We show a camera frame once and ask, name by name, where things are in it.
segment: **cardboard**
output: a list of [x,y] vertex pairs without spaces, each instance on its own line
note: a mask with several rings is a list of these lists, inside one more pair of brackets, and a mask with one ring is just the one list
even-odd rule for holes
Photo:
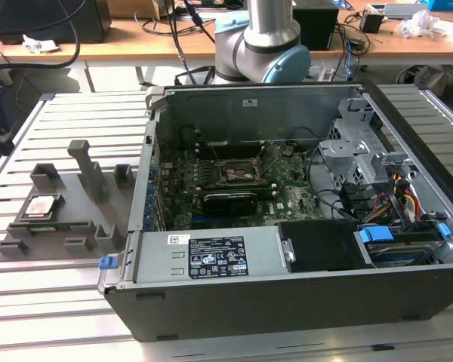
[[155,0],[107,0],[112,18],[133,19],[134,12],[139,19],[158,19],[166,15],[165,8]]

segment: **white paper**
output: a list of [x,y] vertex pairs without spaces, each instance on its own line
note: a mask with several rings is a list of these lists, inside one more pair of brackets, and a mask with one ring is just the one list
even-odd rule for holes
[[34,54],[47,53],[49,51],[58,51],[60,48],[53,40],[35,40],[23,35],[22,46]]

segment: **blue object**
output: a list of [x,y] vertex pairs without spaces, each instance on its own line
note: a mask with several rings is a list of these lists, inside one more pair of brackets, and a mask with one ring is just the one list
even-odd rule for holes
[[421,3],[428,3],[431,11],[453,11],[453,0],[422,0]]
[[361,235],[361,240],[362,242],[365,244],[365,243],[368,243],[369,241],[371,241],[371,236],[367,233],[366,230],[361,230],[359,232],[359,235]]
[[231,11],[221,14],[214,22],[214,33],[229,32],[230,30],[245,28],[250,23],[247,10]]
[[350,52],[351,52],[351,49],[350,49],[350,41],[347,41],[347,50],[349,51],[349,57],[348,57],[348,61],[347,61],[347,69],[346,69],[346,81],[349,80],[349,77],[350,77]]
[[118,257],[117,256],[103,256],[99,259],[99,269],[109,270],[118,268]]
[[154,179],[155,177],[157,177],[159,174],[158,172],[158,169],[157,168],[151,168],[149,169],[149,178],[150,179]]
[[146,189],[146,193],[148,195],[152,195],[156,192],[156,187],[149,185],[148,188]]
[[393,234],[387,226],[366,226],[359,232],[359,235],[363,243],[394,240]]
[[309,49],[297,45],[272,62],[261,83],[302,81],[309,72],[310,61]]
[[451,230],[444,222],[438,224],[438,230],[443,236],[443,239],[448,240],[451,235]]

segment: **motherboard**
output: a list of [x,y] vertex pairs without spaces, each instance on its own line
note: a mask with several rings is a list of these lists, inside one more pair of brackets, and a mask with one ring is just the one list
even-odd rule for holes
[[319,200],[305,181],[310,153],[272,142],[230,153],[211,147],[162,152],[166,229],[321,219]]

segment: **yellow wire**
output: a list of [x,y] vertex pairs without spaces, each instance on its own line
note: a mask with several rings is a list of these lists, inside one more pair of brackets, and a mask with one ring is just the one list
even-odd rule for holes
[[413,204],[413,213],[414,213],[414,218],[416,219],[416,202],[410,195],[404,194],[403,196],[405,198],[407,198],[408,200],[410,200],[410,202]]
[[391,204],[388,204],[386,206],[383,206],[377,213],[375,213],[373,216],[371,216],[369,219],[367,219],[365,222],[370,222],[371,220],[375,219],[376,217],[380,216],[382,213],[386,212],[389,210],[391,207]]

